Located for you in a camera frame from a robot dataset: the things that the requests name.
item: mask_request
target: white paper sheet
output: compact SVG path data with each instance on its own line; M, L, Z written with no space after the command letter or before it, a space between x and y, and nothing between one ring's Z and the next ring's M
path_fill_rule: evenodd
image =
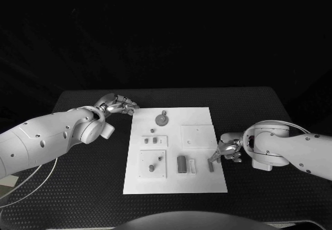
M169 123L157 126L154 119L166 110ZM213 172L209 172L208 158L216 150L216 138L213 138L215 149L183 149L182 148L182 126L212 125L209 108L143 108L134 111L130 148L127 159L127 170L122 194L167 194L167 193L226 193L226 184L221 164L213 162ZM141 148L141 136L167 136L166 148ZM138 172L140 150L166 150L166 179L141 179ZM195 160L196 175L177 175L176 157L186 156L187 169L189 160Z

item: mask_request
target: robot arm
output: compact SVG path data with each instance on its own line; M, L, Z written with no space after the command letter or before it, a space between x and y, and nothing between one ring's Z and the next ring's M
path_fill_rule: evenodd
M79 143L105 139L114 127L105 123L111 113L133 115L137 104L125 97L105 95L95 106L73 108L30 119L0 134L0 178L47 163Z
M306 133L288 137L288 126L280 122L265 121L252 125L244 133L228 133L221 136L215 161L221 155L241 162L238 150L244 147L252 158L252 167L271 171L273 166L291 163L297 169L332 180L332 137Z

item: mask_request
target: cable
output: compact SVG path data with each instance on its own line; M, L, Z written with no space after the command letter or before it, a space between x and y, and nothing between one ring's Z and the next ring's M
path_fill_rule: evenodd
M53 172L53 168L55 168L56 162L57 162L57 158L55 158L55 163L53 163L53 167L52 167L50 173L49 173L46 179L43 180L42 184L37 186L37 188L21 199L18 199L16 202L13 202L13 203L10 203L10 204L7 204L4 206L0 206L0 208L7 207L7 206L13 205L14 203L20 202L26 197L29 197L29 195L31 195L34 193L34 191L42 187L42 185L44 184L44 182L47 181L47 179L50 177L50 174Z
M281 124L284 124L284 125L288 125L288 126L297 128L303 133L310 133L310 132L309 132L304 128L301 128L299 125L296 125L296 124L293 124L293 123L290 123L290 122L286 122L286 121L267 120L267 121L260 121L258 123L261 123L261 122L278 122L278 123L281 123Z
M40 169L42 165L36 168L34 172L31 173L31 175L24 179L24 181L0 197L0 200L8 196L21 186L23 184L27 182L27 180L31 178L31 176L36 174L36 171Z

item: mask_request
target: black tabletop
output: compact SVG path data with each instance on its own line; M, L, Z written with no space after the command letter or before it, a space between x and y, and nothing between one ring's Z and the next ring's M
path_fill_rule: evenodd
M209 107L215 137L244 131L261 120L290 121L274 91L267 87L66 91L53 112L94 105L114 92L131 98L141 108ZM114 114L115 127L108 140L72 147L59 157L49 181L21 202L4 208L1 225L10 229L115 227L121 223L170 211L212 211L262 222L310 220L332 228L332 184L300 172L293 165L270 172L222 159L228 193L122 195L131 117ZM18 200L46 178L53 161L42 166L26 185L11 194ZM18 179L26 178L27 170Z

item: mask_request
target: robotic hand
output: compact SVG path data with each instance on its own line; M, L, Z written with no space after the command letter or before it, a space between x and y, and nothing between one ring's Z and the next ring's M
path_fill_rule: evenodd
M94 106L40 116L13 127L0 134L0 178L47 163L99 135L108 139L114 127L105 118L112 113L133 115L138 108L127 97L111 93Z
M288 126L304 134L288 137ZM332 180L332 137L312 134L306 129L283 121L262 121L244 133L221 136L216 151L209 161L219 157L241 162L241 147L252 158L252 167L271 171L273 166L291 163L299 170Z

